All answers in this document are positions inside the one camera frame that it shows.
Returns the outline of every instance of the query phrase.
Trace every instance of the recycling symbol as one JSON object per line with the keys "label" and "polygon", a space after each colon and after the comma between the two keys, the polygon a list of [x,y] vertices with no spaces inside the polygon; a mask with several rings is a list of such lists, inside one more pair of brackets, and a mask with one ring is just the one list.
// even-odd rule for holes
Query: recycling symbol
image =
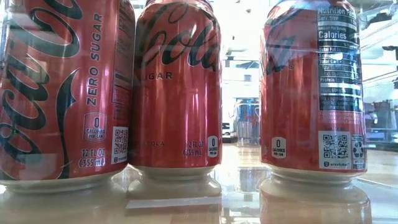
{"label": "recycling symbol", "polygon": [[353,147],[354,157],[357,159],[363,158],[363,143],[362,142],[355,142]]}

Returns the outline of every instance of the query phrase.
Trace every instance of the nutrition facts label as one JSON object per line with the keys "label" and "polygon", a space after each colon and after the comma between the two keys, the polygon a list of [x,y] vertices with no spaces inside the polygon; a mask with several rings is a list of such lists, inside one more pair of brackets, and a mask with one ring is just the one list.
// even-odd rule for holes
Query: nutrition facts label
{"label": "nutrition facts label", "polygon": [[126,1],[119,2],[118,38],[114,58],[112,103],[115,104],[113,119],[128,119],[132,83],[135,18]]}
{"label": "nutrition facts label", "polygon": [[317,21],[320,110],[362,112],[356,14],[338,6],[321,8]]}

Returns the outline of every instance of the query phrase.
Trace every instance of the red can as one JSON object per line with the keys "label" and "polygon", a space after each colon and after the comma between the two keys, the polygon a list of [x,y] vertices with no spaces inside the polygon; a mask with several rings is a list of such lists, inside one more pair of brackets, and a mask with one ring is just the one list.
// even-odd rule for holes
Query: red can
{"label": "red can", "polygon": [[135,35],[129,1],[15,1],[7,11],[0,183],[77,189],[124,169]]}
{"label": "red can", "polygon": [[275,174],[304,179],[365,172],[354,8],[336,0],[281,1],[263,31],[262,162]]}
{"label": "red can", "polygon": [[147,1],[137,21],[129,158],[142,172],[198,175],[220,163],[220,42],[207,1]]}

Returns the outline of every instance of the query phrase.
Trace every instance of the coca-cola logo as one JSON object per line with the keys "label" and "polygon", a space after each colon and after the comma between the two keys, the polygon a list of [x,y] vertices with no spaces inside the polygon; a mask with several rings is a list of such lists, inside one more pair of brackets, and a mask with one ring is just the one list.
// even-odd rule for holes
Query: coca-cola logo
{"label": "coca-cola logo", "polygon": [[[35,29],[35,33],[32,33],[31,30],[26,29],[24,25],[22,25],[22,21],[19,21],[13,17],[8,20],[11,35],[16,37],[16,39],[8,39],[9,43],[7,44],[8,55],[6,55],[6,66],[4,67],[4,71],[2,71],[6,74],[5,77],[14,87],[14,89],[4,90],[1,96],[1,106],[3,108],[3,112],[7,114],[10,123],[0,124],[0,132],[2,133],[0,134],[0,146],[14,160],[25,165],[39,163],[42,157],[40,156],[41,151],[35,142],[33,142],[28,135],[26,135],[26,133],[21,131],[20,128],[36,131],[42,129],[47,124],[46,114],[43,112],[43,109],[37,102],[47,101],[49,98],[49,93],[46,90],[45,85],[49,83],[51,75],[45,71],[45,69],[40,65],[40,63],[37,62],[34,56],[25,56],[25,63],[29,63],[29,65],[27,65],[22,62],[21,59],[13,56],[13,54],[21,54],[18,52],[20,49],[18,45],[21,45],[21,43],[32,47],[43,54],[60,58],[72,57],[76,55],[80,49],[79,39],[75,31],[64,19],[62,19],[62,16],[65,16],[69,19],[82,18],[81,8],[76,1],[70,0],[72,7],[65,6],[59,3],[57,0],[43,0],[43,2],[45,2],[57,13],[39,7],[35,7],[27,12],[29,18],[39,29],[38,32],[37,29]],[[18,6],[14,6],[14,10],[18,10],[17,7],[25,7],[25,5],[20,4]],[[63,30],[60,27],[57,27],[57,31],[55,32],[53,28],[54,26],[59,26],[59,24],[63,26]],[[69,43],[65,44],[62,42],[63,38],[58,34],[65,34],[66,32],[70,34],[71,39]],[[53,41],[54,39],[58,39],[60,42],[56,43]],[[32,87],[32,85],[21,81],[21,79],[17,77],[17,73],[29,78],[29,82],[35,83],[36,87]],[[69,176],[69,166],[67,165],[68,156],[65,138],[63,136],[63,119],[65,117],[66,110],[72,103],[75,102],[75,99],[71,94],[71,85],[73,77],[76,73],[77,70],[71,72],[71,74],[69,74],[69,76],[67,76],[65,81],[61,84],[61,87],[57,93],[57,101],[55,105],[57,109],[56,115],[58,120],[58,128],[60,131],[60,138],[63,144],[65,164],[59,178],[67,178]],[[15,106],[21,103],[17,100],[14,101],[16,96],[19,94],[25,96],[28,102],[33,105],[37,113],[36,117],[32,118],[30,116],[24,115],[23,110],[15,110]],[[23,139],[30,146],[30,150],[26,151],[26,149],[18,148],[18,144],[11,144],[12,140],[15,138]]]}
{"label": "coca-cola logo", "polygon": [[297,16],[303,9],[290,8],[286,13],[276,16],[279,10],[281,9],[279,9],[278,6],[273,8],[268,15],[269,19],[265,24],[266,27],[269,27],[269,31],[266,37],[266,49],[263,50],[264,52],[261,59],[262,62],[266,62],[266,68],[264,68],[262,64],[262,70],[266,75],[270,75],[273,72],[280,72],[288,64],[288,60],[292,56],[290,50],[294,44],[296,36],[291,35],[277,40],[280,38],[280,32],[276,31],[285,29],[284,26],[286,22]]}
{"label": "coca-cola logo", "polygon": [[[197,27],[201,26],[200,24],[194,24],[196,19],[192,20],[190,27],[184,27],[185,29],[179,25],[180,21],[193,18],[189,13],[190,9],[194,7],[196,6],[185,2],[173,2],[164,4],[157,11],[151,12],[153,16],[149,20],[139,19],[136,44],[137,68],[149,65],[156,57],[161,57],[162,63],[169,65],[185,52],[188,52],[187,61],[189,65],[197,66],[200,64],[203,68],[217,71],[220,53],[220,27],[215,17],[200,9],[204,19],[198,20],[201,22],[209,21],[203,29]],[[167,23],[167,27],[172,25],[175,25],[175,27],[173,29],[159,29],[161,27],[159,23]],[[177,35],[170,37],[181,28],[183,30]]]}

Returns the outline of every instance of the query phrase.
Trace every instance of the barcode-like qr code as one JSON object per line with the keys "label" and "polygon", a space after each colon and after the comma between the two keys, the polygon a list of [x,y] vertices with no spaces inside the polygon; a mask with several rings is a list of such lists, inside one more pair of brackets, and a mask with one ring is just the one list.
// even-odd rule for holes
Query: barcode-like qr code
{"label": "barcode-like qr code", "polygon": [[346,159],[349,157],[348,136],[324,134],[322,137],[323,157],[328,159]]}
{"label": "barcode-like qr code", "polygon": [[122,154],[127,152],[128,129],[116,129],[114,132],[114,153]]}

